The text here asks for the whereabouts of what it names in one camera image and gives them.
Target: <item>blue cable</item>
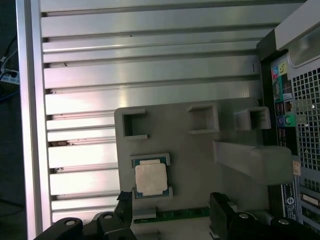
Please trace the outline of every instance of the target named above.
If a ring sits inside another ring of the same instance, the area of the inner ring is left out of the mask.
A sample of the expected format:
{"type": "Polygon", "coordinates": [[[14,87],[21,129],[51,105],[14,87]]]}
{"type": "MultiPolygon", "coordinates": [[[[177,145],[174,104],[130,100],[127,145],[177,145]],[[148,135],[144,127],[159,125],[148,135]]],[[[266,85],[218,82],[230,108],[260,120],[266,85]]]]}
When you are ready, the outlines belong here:
{"type": "Polygon", "coordinates": [[[7,95],[7,96],[4,96],[3,98],[0,98],[0,103],[3,102],[3,101],[5,101],[5,100],[7,100],[7,99],[9,99],[9,98],[11,98],[11,97],[13,97],[13,96],[16,95],[17,93],[19,93],[19,90],[15,91],[15,92],[7,95]]]}

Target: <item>cable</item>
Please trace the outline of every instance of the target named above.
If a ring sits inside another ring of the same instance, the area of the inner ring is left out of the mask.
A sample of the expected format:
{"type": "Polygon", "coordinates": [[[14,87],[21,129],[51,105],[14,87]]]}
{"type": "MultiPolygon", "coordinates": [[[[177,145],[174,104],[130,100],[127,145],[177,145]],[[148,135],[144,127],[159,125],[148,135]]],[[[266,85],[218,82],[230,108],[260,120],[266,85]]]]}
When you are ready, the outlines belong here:
{"type": "Polygon", "coordinates": [[[0,215],[0,218],[19,214],[19,213],[23,212],[24,210],[25,210],[25,209],[23,208],[23,209],[20,209],[20,210],[18,210],[18,211],[14,211],[14,212],[12,212],[12,213],[6,213],[6,214],[3,214],[3,215],[0,215]]]}
{"type": "Polygon", "coordinates": [[[18,35],[17,35],[17,32],[16,32],[15,35],[14,35],[14,38],[10,41],[9,45],[6,47],[5,52],[3,54],[3,57],[0,59],[0,68],[1,69],[2,69],[2,66],[1,66],[2,64],[1,63],[6,60],[8,54],[9,54],[10,48],[14,44],[14,42],[17,40],[17,38],[18,38],[18,35]]]}
{"type": "MultiPolygon", "coordinates": [[[[0,82],[1,82],[1,79],[4,77],[4,75],[6,75],[6,74],[17,74],[17,73],[14,72],[14,71],[5,71],[0,76],[0,82]]],[[[0,103],[5,102],[6,100],[10,99],[11,97],[16,95],[17,93],[19,93],[19,89],[17,91],[13,92],[13,93],[7,95],[7,96],[4,96],[4,97],[0,98],[0,103]]]]}
{"type": "Polygon", "coordinates": [[[10,58],[12,58],[13,55],[15,55],[17,51],[18,51],[18,48],[16,48],[16,49],[13,51],[13,53],[11,53],[11,55],[8,56],[8,57],[5,59],[5,61],[3,62],[2,66],[1,66],[1,72],[2,72],[2,73],[5,72],[5,66],[6,66],[8,60],[9,60],[10,58]]]}
{"type": "Polygon", "coordinates": [[[14,44],[14,42],[17,40],[17,37],[18,37],[18,35],[17,35],[17,33],[15,33],[14,38],[12,38],[12,40],[11,40],[10,43],[9,43],[9,45],[8,45],[8,46],[6,47],[6,49],[5,49],[5,52],[4,52],[4,54],[3,54],[4,57],[7,57],[7,56],[8,56],[9,51],[10,51],[10,48],[11,48],[12,44],[14,44]]]}
{"type": "Polygon", "coordinates": [[[12,213],[6,213],[6,214],[3,214],[3,215],[0,215],[0,218],[1,217],[7,217],[7,216],[15,215],[15,214],[21,213],[23,210],[25,210],[25,206],[23,204],[15,203],[15,202],[12,202],[12,201],[7,201],[7,200],[1,199],[1,198],[0,198],[0,203],[11,205],[11,206],[19,208],[18,211],[14,211],[12,213]]]}

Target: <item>metal rack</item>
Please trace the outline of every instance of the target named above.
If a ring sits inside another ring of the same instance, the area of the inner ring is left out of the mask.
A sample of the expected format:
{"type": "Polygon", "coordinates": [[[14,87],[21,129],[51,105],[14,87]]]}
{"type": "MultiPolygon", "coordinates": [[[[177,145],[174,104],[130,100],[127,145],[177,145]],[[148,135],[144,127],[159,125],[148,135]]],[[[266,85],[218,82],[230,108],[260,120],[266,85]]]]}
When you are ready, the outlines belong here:
{"type": "Polygon", "coordinates": [[[28,238],[114,209],[117,108],[261,98],[256,44],[297,2],[17,0],[28,238]]]}

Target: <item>green audio port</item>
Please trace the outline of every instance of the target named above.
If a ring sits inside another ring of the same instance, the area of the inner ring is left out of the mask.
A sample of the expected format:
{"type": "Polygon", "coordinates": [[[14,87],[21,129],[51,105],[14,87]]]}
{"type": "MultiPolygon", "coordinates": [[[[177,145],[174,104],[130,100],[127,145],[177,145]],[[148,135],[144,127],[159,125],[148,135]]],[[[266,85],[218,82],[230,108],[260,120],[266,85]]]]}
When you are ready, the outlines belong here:
{"type": "Polygon", "coordinates": [[[292,118],[291,118],[291,116],[286,116],[285,119],[284,119],[284,121],[285,121],[285,124],[290,125],[290,124],[292,123],[292,118]]]}

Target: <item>green circuit board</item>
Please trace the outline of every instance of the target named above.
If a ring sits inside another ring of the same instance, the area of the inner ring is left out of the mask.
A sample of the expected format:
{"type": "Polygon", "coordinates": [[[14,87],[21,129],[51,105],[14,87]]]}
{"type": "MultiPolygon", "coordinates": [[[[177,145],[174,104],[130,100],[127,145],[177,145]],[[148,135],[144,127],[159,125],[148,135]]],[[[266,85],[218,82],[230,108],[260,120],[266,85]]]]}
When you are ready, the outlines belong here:
{"type": "Polygon", "coordinates": [[[157,211],[156,218],[148,219],[136,219],[135,224],[147,224],[147,223],[157,223],[157,222],[167,222],[174,220],[183,219],[195,219],[210,216],[210,209],[208,207],[190,208],[190,209],[180,209],[172,211],[157,211]]]}

